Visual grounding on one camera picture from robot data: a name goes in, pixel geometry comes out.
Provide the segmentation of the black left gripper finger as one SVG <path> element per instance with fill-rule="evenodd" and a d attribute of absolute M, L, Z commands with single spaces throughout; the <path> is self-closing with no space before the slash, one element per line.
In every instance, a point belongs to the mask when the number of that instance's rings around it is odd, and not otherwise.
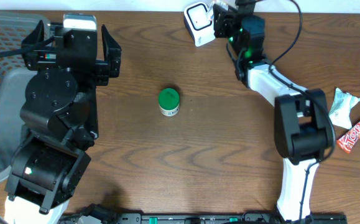
<path fill-rule="evenodd" d="M 121 66 L 121 46 L 109 34 L 105 25 L 101 27 L 104 61 L 108 64 L 109 77 L 118 77 Z"/>
<path fill-rule="evenodd" d="M 44 22 L 40 20 L 35 29 L 21 42 L 22 47 L 32 46 L 44 40 Z"/>

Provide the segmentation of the green lid jar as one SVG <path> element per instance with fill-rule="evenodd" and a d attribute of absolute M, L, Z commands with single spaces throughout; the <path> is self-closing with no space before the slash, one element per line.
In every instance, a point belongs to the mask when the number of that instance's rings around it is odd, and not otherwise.
<path fill-rule="evenodd" d="M 159 93 L 158 103 L 164 116 L 175 116 L 180 109 L 180 96 L 173 88 L 166 88 Z"/>

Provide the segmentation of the mint wet wipes pack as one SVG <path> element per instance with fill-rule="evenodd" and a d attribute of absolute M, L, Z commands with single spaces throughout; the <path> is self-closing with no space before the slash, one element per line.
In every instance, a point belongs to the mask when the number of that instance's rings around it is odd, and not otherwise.
<path fill-rule="evenodd" d="M 360 98 L 336 88 L 333 104 L 329 112 L 333 125 L 351 129 L 353 127 L 350 119 L 351 109 L 359 102 Z"/>

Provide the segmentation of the red chocolate wafer pack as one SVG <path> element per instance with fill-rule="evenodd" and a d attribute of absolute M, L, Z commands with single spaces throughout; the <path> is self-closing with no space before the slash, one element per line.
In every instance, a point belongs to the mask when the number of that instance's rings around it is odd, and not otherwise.
<path fill-rule="evenodd" d="M 350 153 L 354 145 L 360 140 L 360 121 L 356 123 L 347 133 L 341 136 L 337 145 L 346 153 Z"/>

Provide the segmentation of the orange snack packet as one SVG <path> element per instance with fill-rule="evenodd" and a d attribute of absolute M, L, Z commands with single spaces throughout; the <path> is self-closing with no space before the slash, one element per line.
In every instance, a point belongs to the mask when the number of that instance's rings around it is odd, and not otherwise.
<path fill-rule="evenodd" d="M 222 0 L 213 0 L 209 5 L 206 16 L 208 20 L 214 21 L 219 17 L 219 13 L 227 12 L 229 10 L 229 4 Z"/>

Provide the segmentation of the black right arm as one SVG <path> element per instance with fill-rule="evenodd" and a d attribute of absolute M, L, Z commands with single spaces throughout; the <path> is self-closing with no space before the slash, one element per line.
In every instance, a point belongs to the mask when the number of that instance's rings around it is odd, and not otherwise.
<path fill-rule="evenodd" d="M 264 53 L 265 20 L 254 14 L 255 1 L 234 6 L 213 1 L 207 17 L 214 35 L 227 38 L 237 79 L 274 107 L 274 142 L 283 159 L 282 188 L 275 208 L 282 223 L 313 223 L 310 194 L 319 164 L 335 149 L 335 131 L 325 93 L 284 77 Z"/>

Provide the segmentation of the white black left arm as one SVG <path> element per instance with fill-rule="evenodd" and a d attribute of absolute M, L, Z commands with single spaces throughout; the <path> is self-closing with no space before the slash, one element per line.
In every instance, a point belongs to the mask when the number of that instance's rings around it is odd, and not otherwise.
<path fill-rule="evenodd" d="M 4 219 L 58 223 L 99 136 L 96 89 L 119 75 L 121 47 L 91 15 L 65 15 L 50 38 L 44 24 L 22 41 L 34 76 L 20 117 L 29 130 L 11 162 Z"/>

